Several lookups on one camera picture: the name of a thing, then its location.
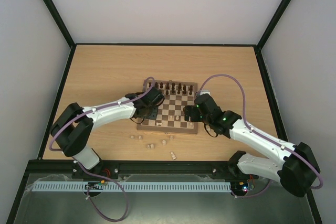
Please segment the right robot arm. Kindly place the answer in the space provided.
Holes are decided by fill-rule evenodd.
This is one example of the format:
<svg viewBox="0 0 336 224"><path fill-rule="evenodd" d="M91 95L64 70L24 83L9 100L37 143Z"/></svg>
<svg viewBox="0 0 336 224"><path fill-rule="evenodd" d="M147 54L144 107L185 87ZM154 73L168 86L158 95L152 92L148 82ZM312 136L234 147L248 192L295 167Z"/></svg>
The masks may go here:
<svg viewBox="0 0 336 224"><path fill-rule="evenodd" d="M304 143L294 145L254 129L233 111L202 109L200 105L184 108L184 117L190 122L202 122L216 136L223 135L244 143L263 157L237 151L228 161L228 170L236 178L244 174L257 175L281 184L297 197L309 189L320 189L323 180L310 147Z"/></svg>

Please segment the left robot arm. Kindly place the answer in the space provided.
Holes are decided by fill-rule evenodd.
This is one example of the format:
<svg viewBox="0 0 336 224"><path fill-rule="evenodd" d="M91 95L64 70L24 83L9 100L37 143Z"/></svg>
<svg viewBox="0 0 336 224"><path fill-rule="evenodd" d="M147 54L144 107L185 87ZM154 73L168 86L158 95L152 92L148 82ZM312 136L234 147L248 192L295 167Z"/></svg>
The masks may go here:
<svg viewBox="0 0 336 224"><path fill-rule="evenodd" d="M148 119L163 103L165 97L157 88L145 92L129 93L122 98L96 106L80 106L72 103L51 127L51 151L61 151L91 170L101 158L88 145L93 130L105 124L124 119Z"/></svg>

